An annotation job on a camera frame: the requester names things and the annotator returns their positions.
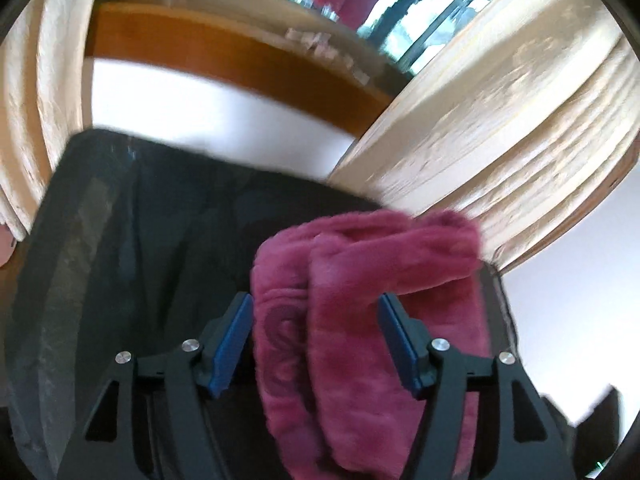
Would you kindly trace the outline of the magenta fleece jacket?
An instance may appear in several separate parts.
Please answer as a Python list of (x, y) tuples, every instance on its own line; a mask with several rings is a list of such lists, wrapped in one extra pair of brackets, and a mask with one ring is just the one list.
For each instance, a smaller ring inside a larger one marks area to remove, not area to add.
[(451, 210), (413, 219), (349, 212), (286, 229), (255, 256), (257, 383), (270, 434), (296, 479), (396, 479), (423, 412), (400, 382), (378, 298), (460, 351), (487, 356), (480, 233)]

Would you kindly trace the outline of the person's dark sleeve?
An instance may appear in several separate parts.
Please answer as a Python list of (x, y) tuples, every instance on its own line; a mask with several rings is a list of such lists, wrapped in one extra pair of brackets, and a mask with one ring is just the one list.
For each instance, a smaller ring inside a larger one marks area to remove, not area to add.
[(585, 479), (593, 471), (600, 471), (620, 442), (620, 393), (609, 386), (590, 414), (573, 426), (558, 407), (542, 398), (548, 408), (574, 469), (577, 479)]

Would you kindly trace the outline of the black table cover cloth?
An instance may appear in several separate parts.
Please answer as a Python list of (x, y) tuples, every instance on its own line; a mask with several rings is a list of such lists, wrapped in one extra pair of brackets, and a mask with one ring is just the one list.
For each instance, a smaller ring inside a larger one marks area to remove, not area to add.
[[(349, 212), (390, 210), (296, 177), (124, 134), (68, 142), (30, 234), (6, 333), (10, 423), (36, 479), (58, 478), (76, 424), (118, 352), (154, 356), (201, 335), (239, 292), (252, 296), (258, 249), (278, 233)], [(510, 320), (477, 272), (492, 330)], [(282, 463), (259, 394), (253, 324), (231, 384), (204, 396), (228, 479), (296, 479)], [(477, 403), (465, 416), (453, 479), (469, 466)]]

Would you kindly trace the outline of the cream curtain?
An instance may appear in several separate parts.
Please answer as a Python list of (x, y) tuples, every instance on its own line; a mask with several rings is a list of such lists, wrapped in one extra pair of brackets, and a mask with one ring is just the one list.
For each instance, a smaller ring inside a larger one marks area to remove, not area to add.
[(509, 270), (582, 220), (639, 142), (639, 7), (494, 0), (419, 73), (353, 73), (392, 102), (356, 139), (239, 87), (93, 58), (103, 0), (1, 0), (1, 221), (35, 221), (70, 137), (108, 127), (326, 182), (422, 216), (451, 207)]

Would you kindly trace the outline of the wooden window sill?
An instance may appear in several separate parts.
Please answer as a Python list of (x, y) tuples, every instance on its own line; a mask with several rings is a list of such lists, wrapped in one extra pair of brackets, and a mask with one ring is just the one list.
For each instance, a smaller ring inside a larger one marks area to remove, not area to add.
[(93, 12), (86, 55), (178, 70), (294, 108), (356, 139), (392, 97), (256, 27), (149, 3), (104, 2)]

